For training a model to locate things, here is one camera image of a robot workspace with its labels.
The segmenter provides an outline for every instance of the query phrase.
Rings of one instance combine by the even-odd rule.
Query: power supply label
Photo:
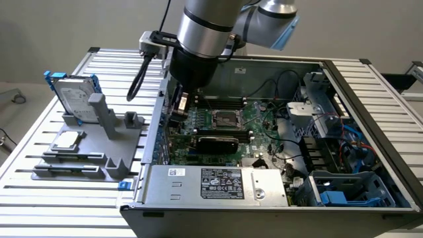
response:
[[[244,199],[242,171],[238,169],[202,169],[202,198]]]

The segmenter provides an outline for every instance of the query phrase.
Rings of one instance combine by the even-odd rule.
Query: motherboard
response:
[[[262,158],[280,142],[275,104],[263,101],[196,100],[188,119],[170,131],[174,165],[242,166],[243,158]]]

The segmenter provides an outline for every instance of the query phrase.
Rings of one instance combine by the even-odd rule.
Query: white wall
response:
[[[164,31],[176,33],[184,0]],[[72,72],[91,46],[136,48],[156,30],[167,0],[0,0],[0,81],[43,83],[44,70]],[[382,72],[423,60],[422,0],[296,0],[300,25],[283,52],[251,54],[368,58]]]

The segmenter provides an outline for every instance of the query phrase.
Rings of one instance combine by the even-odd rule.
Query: aluminum profile table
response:
[[[423,134],[419,133],[422,124],[416,122],[414,110],[407,103],[403,104],[371,66],[354,59],[331,60],[422,179],[423,159],[419,160],[416,155],[423,153],[418,150]],[[102,49],[86,55],[74,74],[96,73],[110,108],[118,114],[136,111],[144,116],[146,123],[151,123],[163,80],[162,62],[152,61],[139,96],[128,103],[126,95],[140,65],[138,51]],[[116,209],[118,204],[130,202],[132,191],[119,192],[115,182],[31,180],[32,167],[40,162],[40,155],[64,124],[63,111],[55,98],[0,168],[0,237],[134,238],[136,235]],[[147,136],[148,126],[144,126],[127,181],[132,181],[131,177],[140,171]],[[412,155],[404,151],[404,144],[412,145]],[[382,237],[419,237],[414,235],[423,232],[423,227],[404,234],[398,234],[402,230],[394,232]]]

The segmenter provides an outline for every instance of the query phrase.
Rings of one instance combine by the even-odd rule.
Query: gray floor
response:
[[[0,102],[0,128],[7,131],[12,140],[19,143],[55,93],[47,84],[0,82],[0,92],[13,88],[21,90],[27,97],[27,102],[24,104],[15,104],[11,101]],[[7,154],[0,152],[0,165],[5,159]]]

